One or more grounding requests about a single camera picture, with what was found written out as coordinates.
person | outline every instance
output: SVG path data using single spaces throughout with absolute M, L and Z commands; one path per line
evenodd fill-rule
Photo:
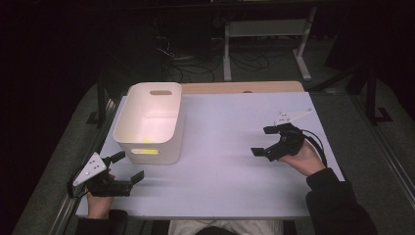
M 285 156 L 279 162 L 290 165 L 306 176 L 311 188 L 306 195 L 306 203 L 316 235 L 378 234 L 369 213 L 357 203 L 351 183 L 340 181 L 331 168 L 325 167 L 307 141 L 304 141 L 296 155 Z M 119 234 L 115 231 L 122 227 L 120 222 L 125 222 L 126 218 L 122 220 L 122 216 L 111 215 L 114 212 L 110 211 L 112 201 L 112 198 L 100 199 L 89 195 L 88 217 L 79 219 L 76 235 Z M 197 234 L 234 233 L 210 226 Z
M 125 234 L 128 213 L 121 210 L 111 210 L 114 197 L 94 197 L 86 194 L 88 202 L 87 217 L 79 218 L 76 235 L 122 235 Z

white tabletop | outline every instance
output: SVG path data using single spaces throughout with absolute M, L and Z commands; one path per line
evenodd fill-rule
M 145 178 L 130 197 L 115 198 L 113 209 L 149 219 L 267 219 L 308 216 L 305 176 L 289 165 L 254 157 L 251 148 L 267 148 L 279 135 L 265 135 L 280 112 L 315 111 L 306 92 L 183 95 L 186 112 L 180 159 L 172 165 L 112 164 L 112 174 L 127 180 L 144 169 Z M 115 121 L 101 157 L 120 147 Z M 316 112 L 293 122 L 315 133 L 331 167 L 344 180 Z M 76 212 L 87 214 L 86 199 Z

